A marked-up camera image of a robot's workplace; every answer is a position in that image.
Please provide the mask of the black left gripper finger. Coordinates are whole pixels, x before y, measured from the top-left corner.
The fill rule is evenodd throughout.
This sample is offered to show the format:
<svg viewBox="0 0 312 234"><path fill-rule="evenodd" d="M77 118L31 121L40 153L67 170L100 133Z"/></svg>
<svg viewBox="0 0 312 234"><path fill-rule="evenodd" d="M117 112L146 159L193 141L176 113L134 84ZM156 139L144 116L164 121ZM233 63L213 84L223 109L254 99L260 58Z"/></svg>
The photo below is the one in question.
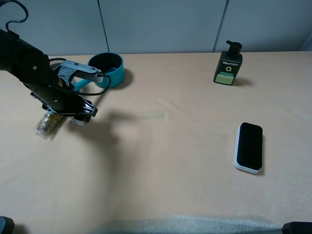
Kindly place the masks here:
<svg viewBox="0 0 312 234"><path fill-rule="evenodd" d="M85 115L90 115L91 117L95 117L98 112L98 109L96 106L92 104L91 101L84 99L83 105L82 105L82 112Z"/></svg>

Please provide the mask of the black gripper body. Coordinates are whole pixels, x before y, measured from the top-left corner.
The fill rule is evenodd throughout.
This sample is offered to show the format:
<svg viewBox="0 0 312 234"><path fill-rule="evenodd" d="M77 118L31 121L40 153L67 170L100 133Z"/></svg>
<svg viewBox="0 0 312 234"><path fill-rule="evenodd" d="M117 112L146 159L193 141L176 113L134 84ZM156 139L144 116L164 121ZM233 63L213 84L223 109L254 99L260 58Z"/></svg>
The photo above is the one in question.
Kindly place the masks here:
<svg viewBox="0 0 312 234"><path fill-rule="evenodd" d="M84 99L61 90L59 78L45 54L27 53L16 59L14 75L54 112L81 115Z"/></svg>

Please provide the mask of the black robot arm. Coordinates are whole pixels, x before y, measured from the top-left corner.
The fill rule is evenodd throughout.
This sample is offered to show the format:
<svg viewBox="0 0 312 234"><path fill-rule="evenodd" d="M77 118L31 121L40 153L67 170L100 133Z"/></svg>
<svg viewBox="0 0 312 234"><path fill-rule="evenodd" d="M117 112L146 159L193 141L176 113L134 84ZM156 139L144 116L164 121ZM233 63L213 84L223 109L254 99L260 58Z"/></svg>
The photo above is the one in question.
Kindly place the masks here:
<svg viewBox="0 0 312 234"><path fill-rule="evenodd" d="M0 69L15 76L42 103L45 110L89 122L98 110L73 90L70 80L58 76L67 60L51 61L46 54L13 32L0 32Z"/></svg>

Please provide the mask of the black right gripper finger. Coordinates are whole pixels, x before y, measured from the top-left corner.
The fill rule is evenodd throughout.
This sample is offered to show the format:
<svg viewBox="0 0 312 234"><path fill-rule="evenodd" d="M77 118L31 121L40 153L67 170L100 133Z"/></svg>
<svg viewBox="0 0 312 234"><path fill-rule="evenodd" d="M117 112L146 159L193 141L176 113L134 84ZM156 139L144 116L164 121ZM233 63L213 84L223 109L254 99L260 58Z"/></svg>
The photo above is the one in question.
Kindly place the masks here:
<svg viewBox="0 0 312 234"><path fill-rule="evenodd" d="M64 114L64 117L71 117L75 121L80 121L83 123L88 123L92 117L91 114Z"/></svg>

